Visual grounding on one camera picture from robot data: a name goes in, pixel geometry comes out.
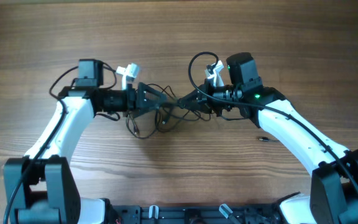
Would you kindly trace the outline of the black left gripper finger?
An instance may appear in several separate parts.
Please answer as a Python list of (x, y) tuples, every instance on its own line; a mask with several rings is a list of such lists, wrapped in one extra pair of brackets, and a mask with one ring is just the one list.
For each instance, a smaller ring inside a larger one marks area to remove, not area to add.
[(137, 89), (137, 99), (140, 101), (166, 101), (167, 96), (151, 86), (140, 82)]
[(136, 105), (136, 108), (132, 111), (133, 118), (138, 118), (146, 113), (151, 111), (159, 110), (165, 103), (159, 103), (154, 101), (145, 102), (143, 101), (141, 104)]

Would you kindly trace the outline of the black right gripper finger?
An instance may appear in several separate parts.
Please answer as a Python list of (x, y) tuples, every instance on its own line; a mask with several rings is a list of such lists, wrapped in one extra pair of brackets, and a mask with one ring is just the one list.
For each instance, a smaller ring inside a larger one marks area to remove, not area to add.
[(187, 101), (187, 100), (178, 100), (177, 101), (180, 108), (198, 111), (200, 113), (211, 114), (212, 109), (205, 102), (197, 102), (197, 101)]
[(205, 103), (207, 96), (199, 90), (193, 90), (191, 93), (179, 99), (180, 103)]

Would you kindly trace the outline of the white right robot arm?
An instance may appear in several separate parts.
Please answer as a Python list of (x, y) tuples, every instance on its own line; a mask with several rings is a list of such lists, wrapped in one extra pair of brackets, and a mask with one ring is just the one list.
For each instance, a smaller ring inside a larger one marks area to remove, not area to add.
[(203, 113), (239, 108), (244, 119), (279, 140), (311, 176), (309, 195), (279, 203), (287, 223), (358, 223), (358, 149), (350, 151), (304, 119), (276, 89), (251, 78), (227, 86), (209, 81), (179, 99)]

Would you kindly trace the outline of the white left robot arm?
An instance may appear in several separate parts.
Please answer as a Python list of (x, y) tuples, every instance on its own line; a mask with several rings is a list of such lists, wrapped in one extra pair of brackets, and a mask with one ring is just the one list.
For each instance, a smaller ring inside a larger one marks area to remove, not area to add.
[(162, 91), (140, 83), (125, 90), (66, 86), (38, 141), (21, 158), (4, 165), (7, 206), (4, 223), (115, 223), (109, 200), (80, 197), (70, 161), (82, 132), (95, 116), (123, 112), (138, 116), (167, 101)]

